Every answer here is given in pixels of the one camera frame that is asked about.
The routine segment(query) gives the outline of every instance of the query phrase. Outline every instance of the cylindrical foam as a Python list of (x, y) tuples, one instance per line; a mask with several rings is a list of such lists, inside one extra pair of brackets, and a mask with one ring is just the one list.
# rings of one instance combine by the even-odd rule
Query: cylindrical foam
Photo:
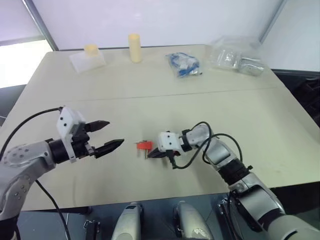
[(142, 61), (140, 35), (132, 33), (128, 36), (130, 58), (134, 63), (140, 63)]

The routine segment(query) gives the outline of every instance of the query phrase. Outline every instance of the bag of parts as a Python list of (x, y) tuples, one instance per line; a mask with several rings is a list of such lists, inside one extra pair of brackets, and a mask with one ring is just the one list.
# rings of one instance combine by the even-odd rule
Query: bag of parts
[(169, 64), (178, 78), (201, 75), (200, 63), (197, 58), (184, 52), (176, 52), (166, 55)]
[(233, 70), (253, 76), (259, 76), (265, 69), (261, 59), (261, 44), (252, 37), (221, 37), (212, 42), (208, 61), (213, 68)]

